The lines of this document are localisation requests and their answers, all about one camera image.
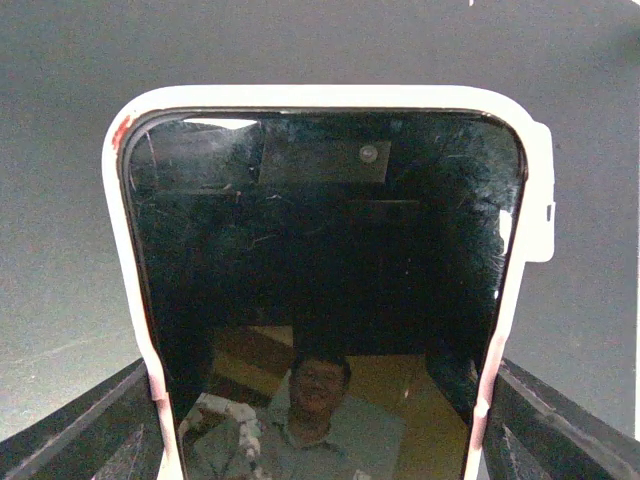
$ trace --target glasses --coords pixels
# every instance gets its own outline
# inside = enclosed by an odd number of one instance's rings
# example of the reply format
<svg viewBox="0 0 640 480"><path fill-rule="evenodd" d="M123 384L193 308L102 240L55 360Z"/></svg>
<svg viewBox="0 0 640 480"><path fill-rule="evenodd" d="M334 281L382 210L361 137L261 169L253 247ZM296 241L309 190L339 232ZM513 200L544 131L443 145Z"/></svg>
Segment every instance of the glasses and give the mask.
<svg viewBox="0 0 640 480"><path fill-rule="evenodd" d="M318 383L323 387L342 386L342 377L331 373L319 373L313 370L299 370L298 379L305 383Z"/></svg>

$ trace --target gray wall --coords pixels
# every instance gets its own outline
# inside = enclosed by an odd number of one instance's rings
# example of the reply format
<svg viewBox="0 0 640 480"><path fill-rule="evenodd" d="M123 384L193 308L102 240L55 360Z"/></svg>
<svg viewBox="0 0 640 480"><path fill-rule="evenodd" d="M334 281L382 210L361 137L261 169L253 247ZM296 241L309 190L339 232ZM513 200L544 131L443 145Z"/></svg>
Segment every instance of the gray wall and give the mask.
<svg viewBox="0 0 640 480"><path fill-rule="evenodd" d="M192 83L461 84L521 103L554 135L557 249L527 267L507 356L633 434L640 8L475 3L3 2L0 438L138 356L101 143L135 95Z"/></svg>

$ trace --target reflective screen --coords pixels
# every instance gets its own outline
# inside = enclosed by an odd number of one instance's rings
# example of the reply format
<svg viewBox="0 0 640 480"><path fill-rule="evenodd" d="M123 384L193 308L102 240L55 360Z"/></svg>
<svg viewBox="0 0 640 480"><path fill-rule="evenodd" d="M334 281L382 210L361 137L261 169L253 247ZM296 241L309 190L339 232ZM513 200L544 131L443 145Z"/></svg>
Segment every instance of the reflective screen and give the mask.
<svg viewBox="0 0 640 480"><path fill-rule="evenodd" d="M458 478L525 181L509 128L178 112L122 172L193 478Z"/></svg>

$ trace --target smartphone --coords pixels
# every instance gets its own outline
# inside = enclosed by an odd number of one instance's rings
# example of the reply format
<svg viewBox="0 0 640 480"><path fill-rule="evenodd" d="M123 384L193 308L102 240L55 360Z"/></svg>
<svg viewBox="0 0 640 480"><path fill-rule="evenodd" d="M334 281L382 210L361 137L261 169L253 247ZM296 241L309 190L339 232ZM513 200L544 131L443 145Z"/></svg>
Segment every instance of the smartphone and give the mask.
<svg viewBox="0 0 640 480"><path fill-rule="evenodd" d="M551 145L469 87L127 105L104 184L169 478L475 478L525 262L553 254Z"/></svg>

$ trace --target red stain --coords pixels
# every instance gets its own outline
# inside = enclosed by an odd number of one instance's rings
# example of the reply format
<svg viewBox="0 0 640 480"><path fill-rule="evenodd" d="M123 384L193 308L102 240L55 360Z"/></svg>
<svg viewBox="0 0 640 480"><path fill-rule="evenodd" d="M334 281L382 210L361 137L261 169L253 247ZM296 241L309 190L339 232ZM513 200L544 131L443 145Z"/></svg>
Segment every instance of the red stain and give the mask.
<svg viewBox="0 0 640 480"><path fill-rule="evenodd" d="M113 140L111 140L111 145L113 145L113 149L118 151L120 148L120 142L122 141L122 137L127 133L127 129L131 126L133 121L131 120L131 115L127 115L116 130L116 133L113 135Z"/></svg>

